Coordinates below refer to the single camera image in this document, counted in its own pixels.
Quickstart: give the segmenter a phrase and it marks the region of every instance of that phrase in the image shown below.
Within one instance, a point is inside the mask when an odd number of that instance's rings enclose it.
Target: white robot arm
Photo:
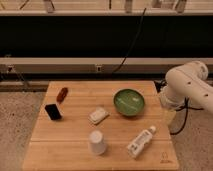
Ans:
[[[160,92],[162,105],[176,109],[190,98],[213,114],[213,87],[204,82],[207,77],[208,68],[200,61],[172,68],[166,74],[167,86]]]

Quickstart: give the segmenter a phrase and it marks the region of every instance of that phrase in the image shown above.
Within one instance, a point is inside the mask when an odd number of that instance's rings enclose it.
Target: bowl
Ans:
[[[119,113],[132,117],[141,113],[145,101],[139,92],[132,89],[123,89],[115,94],[114,105]]]

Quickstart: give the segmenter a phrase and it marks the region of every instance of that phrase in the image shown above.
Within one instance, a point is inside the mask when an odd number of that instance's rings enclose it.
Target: white cup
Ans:
[[[103,134],[96,130],[89,135],[89,149],[95,155],[101,155],[106,151],[106,143]]]

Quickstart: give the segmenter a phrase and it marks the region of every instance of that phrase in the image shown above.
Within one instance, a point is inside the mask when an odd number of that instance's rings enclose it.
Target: floor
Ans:
[[[27,143],[45,93],[0,93],[0,171],[21,171]],[[182,123],[184,111],[178,112],[171,130]],[[172,137],[180,171],[213,170],[213,115],[189,111],[182,133]]]

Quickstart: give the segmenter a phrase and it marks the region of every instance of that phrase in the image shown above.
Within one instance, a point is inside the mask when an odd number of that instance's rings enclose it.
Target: wooden table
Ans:
[[[69,88],[65,101],[57,104],[63,120],[51,121],[44,106],[56,103],[56,96],[63,87]],[[113,96],[124,88],[135,89],[144,96],[146,106],[137,118],[124,118],[114,108]],[[88,115],[98,106],[104,106],[110,116],[95,126]],[[23,170],[177,170],[176,154],[162,112],[151,81],[51,82]],[[132,159],[126,146],[151,125],[157,127],[153,141],[136,160]],[[108,144],[106,153],[101,156],[94,156],[88,149],[88,136],[93,130],[100,130]]]

